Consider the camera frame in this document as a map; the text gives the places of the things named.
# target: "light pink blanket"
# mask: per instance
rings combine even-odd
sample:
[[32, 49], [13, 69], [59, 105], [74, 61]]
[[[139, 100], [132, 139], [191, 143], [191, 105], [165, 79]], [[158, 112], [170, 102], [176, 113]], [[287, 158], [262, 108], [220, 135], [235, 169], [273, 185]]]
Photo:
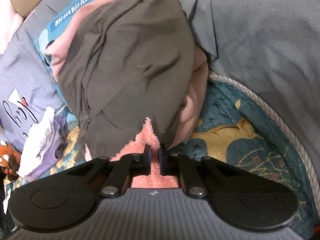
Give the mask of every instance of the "light pink blanket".
[[14, 10], [11, 1], [0, 0], [0, 54], [4, 53], [22, 23], [23, 17]]

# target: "orange plush toy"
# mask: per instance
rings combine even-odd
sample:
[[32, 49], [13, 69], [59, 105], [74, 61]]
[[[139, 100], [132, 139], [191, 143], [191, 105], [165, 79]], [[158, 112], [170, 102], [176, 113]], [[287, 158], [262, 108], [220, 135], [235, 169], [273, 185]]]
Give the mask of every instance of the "orange plush toy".
[[16, 151], [11, 144], [0, 141], [0, 166], [1, 171], [8, 175], [8, 180], [18, 178], [17, 171], [20, 167], [21, 153]]

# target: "blue floral fabric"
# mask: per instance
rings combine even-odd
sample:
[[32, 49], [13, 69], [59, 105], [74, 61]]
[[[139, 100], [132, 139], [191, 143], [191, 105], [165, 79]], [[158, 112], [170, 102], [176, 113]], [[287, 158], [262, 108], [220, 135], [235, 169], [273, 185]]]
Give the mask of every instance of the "blue floral fabric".
[[[79, 145], [76, 143], [79, 134], [78, 123], [68, 123], [67, 129], [68, 133], [65, 139], [65, 149], [63, 150], [63, 157], [54, 166], [43, 173], [38, 179], [42, 179], [58, 172], [65, 171], [85, 162], [84, 158], [81, 160], [81, 158], [77, 157], [79, 151]], [[10, 187], [11, 190], [14, 191], [18, 187], [21, 187], [27, 183], [28, 182], [25, 179], [19, 177], [14, 183], [8, 184], [7, 187]]]
[[286, 185], [299, 201], [291, 228], [304, 239], [313, 236], [319, 217], [299, 153], [266, 112], [233, 85], [209, 81], [199, 124], [175, 150], [195, 159], [210, 155]]

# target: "wrinkled fabric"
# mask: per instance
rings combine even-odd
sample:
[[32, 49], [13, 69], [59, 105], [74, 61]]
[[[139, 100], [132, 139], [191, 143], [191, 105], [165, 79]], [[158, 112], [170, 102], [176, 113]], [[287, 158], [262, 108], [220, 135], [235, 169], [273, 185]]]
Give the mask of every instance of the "wrinkled fabric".
[[37, 36], [34, 39], [34, 45], [36, 46], [36, 49], [37, 49], [39, 55], [41, 56], [44, 68], [50, 74], [50, 76], [52, 78], [53, 85], [55, 87], [55, 90], [57, 91], [59, 97], [61, 98], [61, 100], [65, 104], [67, 104], [67, 102], [66, 102], [65, 98], [63, 97], [61, 90], [58, 86], [58, 83], [54, 79], [52, 70], [50, 68], [50, 62], [51, 62], [52, 58], [48, 57], [48, 56], [46, 57], [43, 54], [43, 51], [48, 47], [49, 44], [51, 44], [59, 36], [62, 35], [62, 33], [65, 31], [66, 27], [70, 23], [71, 19], [73, 18], [74, 14], [82, 6], [88, 4], [91, 1], [94, 1], [94, 0], [71, 0], [68, 4], [66, 4], [65, 7], [61, 8], [60, 4], [58, 2], [56, 2], [55, 0], [50, 0], [50, 2], [46, 3], [46, 4], [48, 4], [50, 9], [52, 9], [55, 12], [59, 12], [59, 13], [55, 14], [52, 17], [48, 17], [49, 22], [47, 22], [46, 26], [42, 27], [42, 29], [40, 30], [39, 33], [37, 33]]
[[210, 67], [248, 87], [279, 114], [319, 180], [320, 0], [179, 2]]
[[[177, 129], [177, 134], [173, 142], [179, 144], [185, 138], [189, 138], [197, 124], [198, 117], [204, 103], [205, 92], [207, 88], [208, 64], [203, 51], [196, 46], [194, 58], [194, 73], [191, 83], [188, 87], [187, 94], [184, 98], [184, 107], [180, 109], [180, 120]], [[133, 178], [131, 187], [136, 188], [173, 188], [178, 187], [175, 177], [160, 175], [159, 160], [157, 152], [160, 148], [158, 138], [153, 133], [152, 120], [146, 119], [142, 131], [136, 136], [134, 141], [130, 141], [112, 161], [119, 160], [123, 155], [130, 153], [143, 153], [145, 145], [151, 147], [151, 174], [149, 176], [137, 176]], [[85, 149], [86, 161], [92, 160], [90, 150]]]
[[44, 50], [43, 53], [53, 59], [50, 68], [56, 81], [58, 81], [60, 69], [65, 63], [71, 42], [83, 19], [101, 5], [113, 1], [115, 0], [94, 0], [78, 9], [63, 34]]
[[33, 41], [71, 2], [42, 0], [0, 57], [0, 140], [13, 144], [20, 152], [30, 127], [40, 122], [46, 108], [58, 110], [63, 106]]
[[145, 119], [172, 145], [194, 71], [194, 41], [177, 0], [116, 0], [79, 27], [59, 86], [93, 158], [115, 156]]

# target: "white fabric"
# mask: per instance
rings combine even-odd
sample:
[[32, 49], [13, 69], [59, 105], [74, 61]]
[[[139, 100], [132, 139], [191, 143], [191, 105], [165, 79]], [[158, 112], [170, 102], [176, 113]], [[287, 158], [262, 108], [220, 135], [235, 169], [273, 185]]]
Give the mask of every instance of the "white fabric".
[[0, 54], [3, 54], [23, 18], [14, 10], [10, 0], [0, 0], [0, 19]]
[[47, 107], [39, 124], [31, 126], [21, 155], [18, 174], [24, 178], [41, 165], [48, 147], [46, 144], [52, 141], [55, 135], [53, 126], [54, 109]]

